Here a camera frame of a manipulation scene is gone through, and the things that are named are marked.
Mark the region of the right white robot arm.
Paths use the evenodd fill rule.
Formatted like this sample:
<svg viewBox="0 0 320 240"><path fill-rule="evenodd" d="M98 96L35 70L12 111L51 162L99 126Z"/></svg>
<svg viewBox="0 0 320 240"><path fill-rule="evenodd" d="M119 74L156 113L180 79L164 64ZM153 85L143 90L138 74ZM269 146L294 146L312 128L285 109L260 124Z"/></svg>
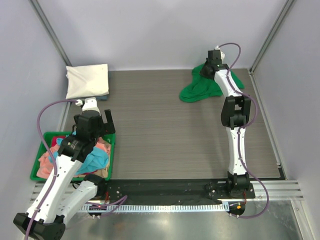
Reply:
<svg viewBox="0 0 320 240"><path fill-rule="evenodd" d="M223 63L224 57L225 54L219 47L209 50L200 75L213 80L224 96L220 119L228 136L230 160L226 183L222 190L231 198L241 198L250 187L250 176L246 166L245 133L250 120L251 100L238 88L229 66Z"/></svg>

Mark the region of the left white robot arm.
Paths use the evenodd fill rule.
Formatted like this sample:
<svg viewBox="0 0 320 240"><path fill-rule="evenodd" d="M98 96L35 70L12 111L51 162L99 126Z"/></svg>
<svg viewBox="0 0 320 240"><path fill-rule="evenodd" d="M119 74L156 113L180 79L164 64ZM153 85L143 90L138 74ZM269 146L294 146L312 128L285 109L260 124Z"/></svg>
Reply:
<svg viewBox="0 0 320 240"><path fill-rule="evenodd" d="M84 110L74 116L75 133L62 140L57 158L53 160L53 171L38 197L26 212L17 213L13 219L25 239L61 239L68 221L84 204L92 198L101 200L105 196L105 178L88 174L75 192L62 199L98 139L116 132L111 111L106 109L104 114L106 121L96 110Z"/></svg>

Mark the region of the green plastic tray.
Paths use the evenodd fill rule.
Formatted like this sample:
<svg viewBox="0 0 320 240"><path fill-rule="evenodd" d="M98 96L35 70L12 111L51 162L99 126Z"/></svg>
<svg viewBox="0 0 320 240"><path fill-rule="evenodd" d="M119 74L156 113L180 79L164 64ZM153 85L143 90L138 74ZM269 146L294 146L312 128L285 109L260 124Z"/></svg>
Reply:
<svg viewBox="0 0 320 240"><path fill-rule="evenodd" d="M44 139L55 157L58 155L57 151L62 139L69 134L68 131L49 131L44 133ZM80 181L88 174L95 174L109 180L112 173L115 140L115 134L105 135L99 139L93 151L87 156L82 167L76 172L73 180ZM47 153L44 144L41 143L30 173L30 179L32 181L44 181L49 177L52 170L53 164L51 157L49 153Z"/></svg>

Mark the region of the green t shirt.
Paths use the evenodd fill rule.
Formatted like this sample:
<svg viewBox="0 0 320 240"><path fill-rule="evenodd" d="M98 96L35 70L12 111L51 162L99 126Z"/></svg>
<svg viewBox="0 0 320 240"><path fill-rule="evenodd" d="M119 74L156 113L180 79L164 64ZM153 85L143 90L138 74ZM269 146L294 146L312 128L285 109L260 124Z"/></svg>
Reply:
<svg viewBox="0 0 320 240"><path fill-rule="evenodd" d="M191 71L192 81L183 88L179 94L179 99L185 103L194 103L210 97L220 97L223 95L219 85L212 79L200 75L204 63L193 68Z"/></svg>

